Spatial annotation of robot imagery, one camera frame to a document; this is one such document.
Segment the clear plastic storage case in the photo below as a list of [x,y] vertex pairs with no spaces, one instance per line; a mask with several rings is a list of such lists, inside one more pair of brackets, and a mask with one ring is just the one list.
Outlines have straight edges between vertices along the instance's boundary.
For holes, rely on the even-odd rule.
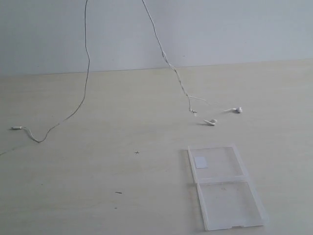
[[236,146],[189,147],[188,157],[207,231],[266,224],[264,206]]

